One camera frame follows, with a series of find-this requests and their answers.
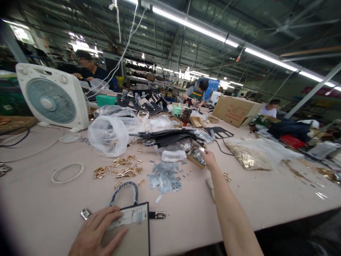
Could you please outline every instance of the white shirt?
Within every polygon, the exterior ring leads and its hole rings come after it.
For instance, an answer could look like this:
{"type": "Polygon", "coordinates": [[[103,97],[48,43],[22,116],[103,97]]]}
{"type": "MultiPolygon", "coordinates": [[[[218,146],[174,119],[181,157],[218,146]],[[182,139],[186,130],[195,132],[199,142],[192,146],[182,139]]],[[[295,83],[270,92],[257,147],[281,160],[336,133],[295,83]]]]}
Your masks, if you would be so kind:
{"type": "Polygon", "coordinates": [[[264,105],[262,107],[262,109],[260,110],[259,114],[265,114],[267,116],[272,116],[272,117],[276,118],[276,116],[277,116],[277,109],[274,108],[274,109],[271,109],[271,110],[267,110],[266,109],[266,105],[264,105]]]}

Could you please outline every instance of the gray shirt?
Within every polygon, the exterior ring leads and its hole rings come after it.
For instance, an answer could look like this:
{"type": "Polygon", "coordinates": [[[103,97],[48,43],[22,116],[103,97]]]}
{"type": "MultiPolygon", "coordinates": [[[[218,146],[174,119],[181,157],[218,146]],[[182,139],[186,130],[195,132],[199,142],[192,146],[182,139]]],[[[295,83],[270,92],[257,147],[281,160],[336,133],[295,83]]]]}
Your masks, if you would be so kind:
{"type": "MultiPolygon", "coordinates": [[[[198,90],[198,86],[191,86],[191,87],[189,87],[187,90],[186,90],[186,95],[188,96],[188,97],[190,97],[191,96],[191,94],[194,92],[194,89],[197,89],[198,90]]],[[[200,101],[204,101],[205,100],[205,92],[203,92],[202,93],[202,96],[201,96],[201,99],[200,99],[200,101]]]]}

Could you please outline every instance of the white table surface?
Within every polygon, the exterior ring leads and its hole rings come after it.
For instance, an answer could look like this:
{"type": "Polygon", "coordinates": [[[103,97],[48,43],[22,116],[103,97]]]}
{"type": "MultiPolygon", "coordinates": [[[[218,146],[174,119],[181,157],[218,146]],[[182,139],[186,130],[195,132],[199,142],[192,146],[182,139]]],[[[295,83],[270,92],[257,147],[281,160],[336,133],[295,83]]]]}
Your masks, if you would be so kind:
{"type": "MultiPolygon", "coordinates": [[[[235,134],[235,138],[254,138],[248,127],[236,128],[224,121],[208,126],[221,126],[235,134]]],[[[87,137],[87,131],[81,134],[87,137]]],[[[0,160],[10,161],[28,155],[60,136],[60,130],[50,128],[32,132],[15,148],[0,148],[0,160]]],[[[219,144],[230,153],[222,141],[219,144]]],[[[283,163],[273,171],[246,171],[234,156],[221,153],[215,142],[207,148],[215,152],[221,170],[229,173],[232,179],[229,185],[254,230],[341,206],[341,188],[296,160],[293,167],[307,173],[305,176],[315,188],[309,182],[302,183],[283,163]],[[320,188],[315,182],[325,187],[320,188]],[[316,192],[329,199],[321,199],[316,192]]],[[[182,190],[168,192],[156,204],[159,192],[150,189],[146,175],[152,173],[153,163],[149,160],[159,163],[160,159],[152,148],[141,145],[131,145],[122,157],[128,155],[137,155],[143,161],[142,173],[130,179],[136,183],[141,178],[146,179],[139,186],[139,203],[149,201],[150,211],[167,214],[164,220],[150,221],[152,256],[176,255],[222,240],[216,208],[205,181],[210,176],[208,171],[199,170],[188,160],[185,165],[179,162],[179,169],[184,171],[175,176],[181,177],[182,190]]],[[[96,180],[92,177],[96,168],[112,161],[83,142],[57,142],[35,156],[8,164],[13,170],[0,178],[0,203],[6,227],[22,255],[67,255],[83,223],[81,210],[89,208],[95,212],[108,206],[111,200],[117,183],[114,175],[106,174],[103,179],[96,180]],[[85,167],[79,178],[62,185],[50,181],[54,170],[74,162],[81,162],[85,167]]],[[[129,188],[123,191],[115,202],[120,207],[132,204],[132,191],[129,188]]]]}

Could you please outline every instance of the person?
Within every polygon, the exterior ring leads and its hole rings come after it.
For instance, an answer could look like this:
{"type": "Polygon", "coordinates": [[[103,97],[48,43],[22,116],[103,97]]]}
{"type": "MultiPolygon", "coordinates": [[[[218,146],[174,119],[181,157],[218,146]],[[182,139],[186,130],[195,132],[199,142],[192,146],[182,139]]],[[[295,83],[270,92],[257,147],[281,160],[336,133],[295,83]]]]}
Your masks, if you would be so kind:
{"type": "MultiPolygon", "coordinates": [[[[264,256],[242,206],[224,179],[214,153],[207,149],[199,152],[211,172],[220,230],[227,255],[264,256]]],[[[121,230],[106,247],[101,246],[101,239],[110,223],[122,215],[116,206],[93,214],[81,227],[68,256],[111,255],[128,230],[121,230]]]]}
{"type": "Polygon", "coordinates": [[[209,82],[207,80],[201,80],[197,86],[189,87],[186,92],[183,94],[184,103],[188,101],[188,98],[191,98],[192,105],[199,100],[198,106],[201,107],[205,102],[205,91],[209,87],[209,82]]]}
{"type": "Polygon", "coordinates": [[[76,56],[79,64],[81,64],[83,68],[79,68],[80,73],[73,73],[75,77],[77,77],[78,79],[85,78],[89,82],[94,78],[105,81],[108,81],[110,79],[106,79],[106,77],[108,76],[108,72],[96,64],[95,60],[92,59],[90,53],[84,50],[77,50],[76,56]]]}
{"type": "Polygon", "coordinates": [[[198,83],[198,80],[195,79],[193,82],[191,82],[189,85],[186,86],[186,89],[188,89],[189,87],[195,86],[198,83]]]}
{"type": "Polygon", "coordinates": [[[264,114],[267,116],[272,116],[276,118],[277,116],[277,108],[281,104],[280,100],[271,100],[269,103],[264,105],[262,109],[260,110],[259,114],[264,114]]]}

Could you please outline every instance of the white box fan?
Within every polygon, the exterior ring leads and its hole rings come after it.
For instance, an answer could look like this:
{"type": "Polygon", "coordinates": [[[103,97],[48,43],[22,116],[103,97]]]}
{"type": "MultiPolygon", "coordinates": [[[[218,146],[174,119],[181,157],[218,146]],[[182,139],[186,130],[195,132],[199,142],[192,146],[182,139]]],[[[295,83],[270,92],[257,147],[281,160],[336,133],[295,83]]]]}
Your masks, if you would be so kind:
{"type": "Polygon", "coordinates": [[[76,130],[88,127],[86,97],[75,76],[26,63],[18,63],[16,71],[26,103],[39,121],[76,130]]]}

